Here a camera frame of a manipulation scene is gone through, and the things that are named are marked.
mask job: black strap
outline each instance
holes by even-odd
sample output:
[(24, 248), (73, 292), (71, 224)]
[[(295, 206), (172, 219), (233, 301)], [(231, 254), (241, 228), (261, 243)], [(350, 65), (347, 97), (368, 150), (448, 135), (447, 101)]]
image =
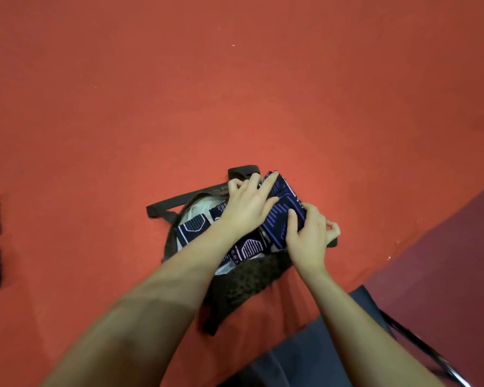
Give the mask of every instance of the black strap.
[[(258, 166), (235, 167), (230, 168), (227, 171), (227, 177), (229, 180), (237, 178), (241, 181), (244, 181), (251, 178), (251, 175), (255, 172), (258, 172), (258, 174), (260, 174)], [(156, 202), (155, 204), (147, 206), (147, 215), (152, 218), (162, 217), (171, 225), (174, 225), (179, 219), (179, 214), (177, 214), (176, 212), (171, 212), (168, 209), (187, 204), (198, 193), (208, 193), (211, 195), (226, 195), (228, 193), (227, 182), (215, 186), (210, 186), (205, 189), (192, 191), (187, 194), (177, 195), (175, 197), (168, 198), (167, 200), (163, 200), (160, 202)]]

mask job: hand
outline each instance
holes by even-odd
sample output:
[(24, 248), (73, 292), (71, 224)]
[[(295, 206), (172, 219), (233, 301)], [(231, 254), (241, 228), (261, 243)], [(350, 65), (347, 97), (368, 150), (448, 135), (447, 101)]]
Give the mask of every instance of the hand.
[(232, 179), (227, 183), (230, 199), (219, 221), (231, 226), (237, 240), (262, 225), (272, 206), (280, 200), (278, 197), (267, 199), (277, 176), (277, 171), (269, 175), (260, 188), (258, 183), (262, 177), (257, 173), (249, 180)]
[(298, 233), (298, 216), (289, 209), (287, 249), (299, 274), (325, 271), (326, 246), (341, 234), (337, 223), (328, 221), (314, 205), (303, 202), (307, 210), (305, 226)]

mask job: person's left arm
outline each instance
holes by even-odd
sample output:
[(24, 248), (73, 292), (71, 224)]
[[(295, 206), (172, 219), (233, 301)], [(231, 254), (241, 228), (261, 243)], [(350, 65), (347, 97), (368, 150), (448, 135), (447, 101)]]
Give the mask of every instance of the person's left arm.
[(116, 301), (65, 355), (44, 387), (157, 386), (193, 321), (220, 262), (263, 223), (277, 172), (229, 182), (220, 220)]

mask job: purple floor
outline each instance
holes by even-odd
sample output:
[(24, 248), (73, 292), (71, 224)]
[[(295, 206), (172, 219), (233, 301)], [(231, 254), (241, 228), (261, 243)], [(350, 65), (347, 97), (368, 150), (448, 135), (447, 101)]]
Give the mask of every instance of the purple floor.
[(484, 387), (484, 192), (366, 287), (382, 310)]

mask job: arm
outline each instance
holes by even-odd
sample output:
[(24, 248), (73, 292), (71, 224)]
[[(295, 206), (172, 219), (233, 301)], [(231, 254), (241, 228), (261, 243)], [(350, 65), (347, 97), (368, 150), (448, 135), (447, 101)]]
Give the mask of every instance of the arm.
[(222, 218), (118, 299), (43, 386), (159, 385), (222, 258), (276, 203), (278, 198), (267, 200), (276, 178), (277, 173), (269, 176), (259, 189), (258, 174), (231, 180)]
[(330, 277), (324, 264), (326, 245), (341, 234), (339, 226), (327, 221), (315, 206), (304, 205), (307, 220), (299, 233), (297, 216), (289, 211), (287, 248), (353, 386), (444, 386)]

